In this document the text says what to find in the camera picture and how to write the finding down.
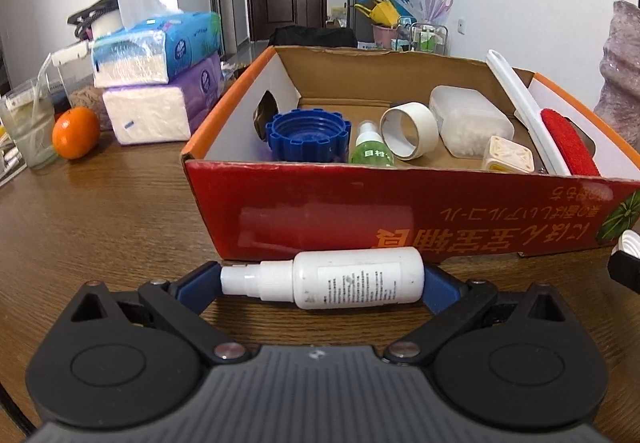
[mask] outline pink bucket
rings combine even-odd
[[[385,26],[371,25],[373,27],[373,41],[384,49],[391,49],[391,40],[398,37],[398,30]]]

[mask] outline small bottles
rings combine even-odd
[[[394,155],[382,140],[377,125],[370,120],[365,120],[358,126],[358,138],[350,163],[381,167],[394,166]]]
[[[424,265],[417,249],[303,251],[292,261],[222,269],[222,292],[295,302],[302,309],[337,309],[415,302]]]

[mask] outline black bag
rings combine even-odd
[[[269,46],[321,46],[322,48],[357,48],[358,40],[351,28],[276,28]]]

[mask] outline wooden table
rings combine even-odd
[[[25,368],[83,282],[134,289],[216,258],[178,162],[180,147],[121,148],[105,137],[86,160],[28,170],[0,188],[0,380],[34,421]],[[606,279],[608,253],[458,257],[443,267],[504,289],[523,290],[533,280],[557,286],[609,363],[596,425],[613,441],[632,443],[640,441],[640,297]],[[260,341],[378,349],[429,317],[419,304],[320,313],[241,298],[223,299],[204,316],[250,347]],[[21,440],[0,413],[0,441]]]

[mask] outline purple tissue pack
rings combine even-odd
[[[158,86],[109,88],[103,94],[122,145],[186,141],[220,98],[222,71],[214,54]]]

